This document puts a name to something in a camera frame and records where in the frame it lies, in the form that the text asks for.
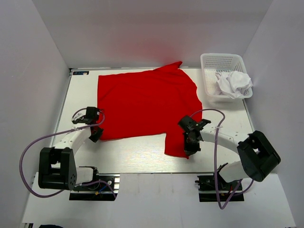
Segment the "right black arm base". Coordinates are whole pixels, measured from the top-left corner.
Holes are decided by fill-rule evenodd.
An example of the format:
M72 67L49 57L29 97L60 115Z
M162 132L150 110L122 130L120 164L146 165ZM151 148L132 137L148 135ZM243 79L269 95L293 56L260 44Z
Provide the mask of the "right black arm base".
M200 202L217 202L216 190L215 190L215 179L214 175L199 175L195 180L198 186L199 201ZM230 183L220 182L218 184L219 199L221 202L225 202L231 195L234 188L238 185L238 181L235 180ZM232 196L230 201L241 202L244 201L244 195L241 194L243 191L242 185L240 184L237 191Z

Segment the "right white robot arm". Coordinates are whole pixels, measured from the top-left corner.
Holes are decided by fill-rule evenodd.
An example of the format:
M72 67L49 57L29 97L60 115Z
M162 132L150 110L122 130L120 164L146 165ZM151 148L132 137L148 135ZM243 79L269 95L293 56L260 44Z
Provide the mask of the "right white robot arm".
M281 162L281 158L260 131L249 134L221 130L211 126L211 121L202 119L196 122L189 116L178 122L184 131L184 150L190 156L200 151L200 142L214 143L235 152L239 161L221 165L214 171L214 182L219 189L226 189L232 182L245 178L262 182Z

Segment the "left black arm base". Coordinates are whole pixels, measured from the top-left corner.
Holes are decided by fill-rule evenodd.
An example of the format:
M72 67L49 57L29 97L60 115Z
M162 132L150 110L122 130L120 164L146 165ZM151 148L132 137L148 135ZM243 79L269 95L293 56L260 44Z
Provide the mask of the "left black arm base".
M115 201L120 184L120 174L102 174L96 167L83 166L93 171L89 182L77 184L69 194L70 201Z

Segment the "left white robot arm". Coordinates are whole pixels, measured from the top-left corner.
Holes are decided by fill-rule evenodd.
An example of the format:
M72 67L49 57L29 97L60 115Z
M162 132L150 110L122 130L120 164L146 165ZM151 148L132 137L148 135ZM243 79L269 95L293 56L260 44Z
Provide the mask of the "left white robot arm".
M76 166L75 155L86 140L96 143L103 134L99 126L104 120L104 111L97 107L87 107L85 115L72 117L73 128L52 147L40 151L38 185L42 189L73 190L85 184L94 190L100 185L97 168Z

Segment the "red t shirt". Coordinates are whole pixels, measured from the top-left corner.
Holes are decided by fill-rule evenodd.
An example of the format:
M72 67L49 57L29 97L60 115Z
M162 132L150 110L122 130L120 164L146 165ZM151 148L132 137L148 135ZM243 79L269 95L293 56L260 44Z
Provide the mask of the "red t shirt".
M164 153L188 158L178 122L202 109L197 86L174 62L154 70L98 77L97 106L105 114L101 140L166 134Z

